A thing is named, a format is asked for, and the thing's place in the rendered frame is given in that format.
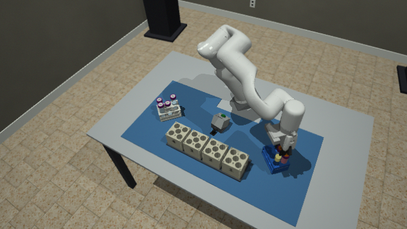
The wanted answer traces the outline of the beige bucket adapter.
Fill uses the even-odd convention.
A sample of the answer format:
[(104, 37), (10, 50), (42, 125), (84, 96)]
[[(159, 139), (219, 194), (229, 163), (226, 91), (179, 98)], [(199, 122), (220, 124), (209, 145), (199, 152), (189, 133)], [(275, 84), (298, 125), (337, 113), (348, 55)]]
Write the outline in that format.
[(191, 128), (181, 123), (175, 122), (165, 135), (168, 144), (183, 151), (183, 142), (187, 139), (190, 133)]
[(222, 171), (240, 179), (248, 165), (248, 157), (248, 154), (231, 147), (222, 161)]
[(227, 153), (228, 145), (211, 138), (202, 151), (202, 159), (203, 162), (220, 169)]
[(191, 156), (201, 160), (202, 151), (210, 141), (209, 136), (193, 130), (183, 142), (184, 150)]

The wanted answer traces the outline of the blue bench mat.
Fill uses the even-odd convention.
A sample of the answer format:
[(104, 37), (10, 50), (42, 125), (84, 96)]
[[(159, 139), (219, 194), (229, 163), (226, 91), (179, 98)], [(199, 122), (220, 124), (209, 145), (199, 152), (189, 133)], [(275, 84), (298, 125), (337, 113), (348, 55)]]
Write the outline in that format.
[[(161, 122), (156, 99), (161, 97), (163, 103), (171, 101), (172, 94), (176, 95), (182, 116)], [(121, 135), (122, 138), (296, 227), (324, 137), (299, 128), (296, 146), (288, 158), (288, 170), (271, 174), (261, 153), (264, 146), (272, 144), (264, 125), (278, 124), (279, 120), (251, 121), (218, 108), (221, 98), (176, 81), (158, 97)], [(215, 131), (217, 134), (214, 134), (211, 122), (218, 113), (229, 117), (230, 125), (222, 133)], [(229, 150), (233, 147), (248, 154), (251, 162), (242, 180), (238, 182), (167, 146), (165, 134), (175, 122), (228, 145)]]

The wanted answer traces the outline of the blue tube rack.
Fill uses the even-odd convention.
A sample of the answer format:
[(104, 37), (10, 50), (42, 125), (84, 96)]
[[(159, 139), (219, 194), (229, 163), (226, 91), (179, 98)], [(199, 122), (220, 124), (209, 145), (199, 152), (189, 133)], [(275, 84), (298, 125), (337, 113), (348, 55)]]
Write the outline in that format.
[(273, 144), (264, 146), (262, 149), (263, 157), (269, 167), (271, 174), (276, 174), (278, 172), (287, 171), (290, 166), (289, 161), (287, 161), (286, 164), (281, 163), (281, 161), (276, 162), (274, 160), (276, 152), (277, 152), (277, 149), (275, 148), (275, 145), (273, 145)]

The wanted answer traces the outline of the white tube rack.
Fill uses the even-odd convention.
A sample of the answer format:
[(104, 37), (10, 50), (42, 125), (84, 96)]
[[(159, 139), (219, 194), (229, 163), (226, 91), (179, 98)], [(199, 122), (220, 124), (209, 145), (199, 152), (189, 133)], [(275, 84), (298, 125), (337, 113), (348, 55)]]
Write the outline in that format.
[[(172, 110), (170, 112), (166, 111), (165, 103), (163, 103), (163, 104), (164, 104), (165, 112), (162, 113), (162, 114), (160, 113), (158, 105), (157, 105), (157, 110), (158, 110), (158, 114), (159, 114), (161, 122), (167, 121), (167, 120), (170, 120), (170, 119), (174, 119), (174, 118), (178, 118), (178, 117), (182, 116), (181, 109), (180, 109), (180, 106), (179, 106), (178, 102), (177, 102), (176, 105), (172, 105), (172, 102), (171, 102), (171, 109)], [(174, 107), (177, 107), (177, 108), (173, 109)], [(172, 115), (168, 115), (168, 113), (172, 113)], [(161, 115), (166, 115), (166, 116), (161, 117)]]

